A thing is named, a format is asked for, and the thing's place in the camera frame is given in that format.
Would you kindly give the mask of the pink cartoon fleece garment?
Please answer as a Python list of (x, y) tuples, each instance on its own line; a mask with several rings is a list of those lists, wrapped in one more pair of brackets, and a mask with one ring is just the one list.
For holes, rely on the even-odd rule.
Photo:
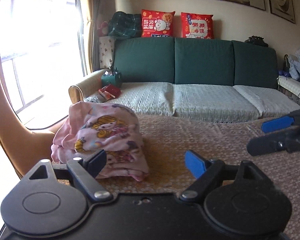
[(98, 178), (132, 177), (142, 181), (149, 174), (142, 151), (143, 139), (133, 110), (116, 103), (78, 102), (55, 134), (51, 145), (54, 162), (83, 159), (105, 150), (107, 161)]

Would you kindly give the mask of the tan leather chair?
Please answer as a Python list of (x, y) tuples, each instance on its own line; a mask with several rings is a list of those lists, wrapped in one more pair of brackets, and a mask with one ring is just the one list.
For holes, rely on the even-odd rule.
[(28, 129), (14, 112), (0, 79), (0, 145), (19, 178), (41, 159), (51, 160), (55, 133), (65, 118), (44, 129)]

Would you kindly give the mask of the red booklet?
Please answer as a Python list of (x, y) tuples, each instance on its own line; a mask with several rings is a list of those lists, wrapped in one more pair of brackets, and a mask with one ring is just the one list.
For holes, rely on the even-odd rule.
[(98, 92), (106, 101), (116, 99), (121, 95), (121, 89), (112, 84), (100, 88)]

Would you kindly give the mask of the black object on sofa back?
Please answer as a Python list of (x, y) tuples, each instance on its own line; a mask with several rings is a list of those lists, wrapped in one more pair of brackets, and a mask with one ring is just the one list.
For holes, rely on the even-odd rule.
[(264, 42), (264, 38), (260, 36), (254, 36), (254, 35), (248, 37), (248, 39), (245, 40), (245, 43), (250, 43), (262, 47), (269, 47), (269, 45), (266, 42)]

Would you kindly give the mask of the green sofa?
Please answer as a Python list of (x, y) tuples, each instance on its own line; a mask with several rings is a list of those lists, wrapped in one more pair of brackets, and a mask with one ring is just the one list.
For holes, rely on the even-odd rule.
[(117, 40), (113, 67), (122, 84), (114, 103), (139, 114), (246, 122), (300, 109), (277, 88), (275, 50), (250, 43), (172, 37)]

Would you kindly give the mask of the teal tissue box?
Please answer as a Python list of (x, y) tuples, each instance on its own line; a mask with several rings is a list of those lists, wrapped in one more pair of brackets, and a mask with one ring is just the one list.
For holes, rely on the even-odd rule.
[(101, 77), (102, 87), (107, 85), (114, 85), (117, 88), (120, 88), (122, 85), (122, 74), (113, 66), (104, 72)]

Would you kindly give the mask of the right red cushion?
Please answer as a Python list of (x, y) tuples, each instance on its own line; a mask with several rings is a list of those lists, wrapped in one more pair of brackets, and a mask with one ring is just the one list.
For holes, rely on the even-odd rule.
[(214, 39), (213, 15), (181, 13), (183, 38)]

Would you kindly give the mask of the red cushion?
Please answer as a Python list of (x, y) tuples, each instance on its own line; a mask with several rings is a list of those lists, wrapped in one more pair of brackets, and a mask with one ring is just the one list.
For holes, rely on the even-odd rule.
[(183, 38), (214, 39), (213, 15), (181, 13)]
[(141, 37), (172, 37), (175, 11), (162, 12), (142, 9)]

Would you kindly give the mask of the green plaid cushion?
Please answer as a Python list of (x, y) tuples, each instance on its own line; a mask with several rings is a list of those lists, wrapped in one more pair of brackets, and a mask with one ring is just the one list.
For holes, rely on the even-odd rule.
[(117, 11), (108, 23), (108, 35), (117, 39), (141, 37), (141, 20), (141, 14)]

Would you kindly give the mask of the left red cushion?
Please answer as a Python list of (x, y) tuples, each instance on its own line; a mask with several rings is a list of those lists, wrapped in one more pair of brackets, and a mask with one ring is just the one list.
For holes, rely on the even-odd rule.
[(162, 12), (142, 9), (141, 37), (172, 37), (175, 11)]

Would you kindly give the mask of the curtain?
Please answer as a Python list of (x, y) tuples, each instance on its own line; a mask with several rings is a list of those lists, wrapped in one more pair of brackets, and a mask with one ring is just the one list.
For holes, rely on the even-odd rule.
[(97, 18), (100, 13), (101, 0), (80, 0), (83, 19), (83, 55), (86, 73), (99, 68)]

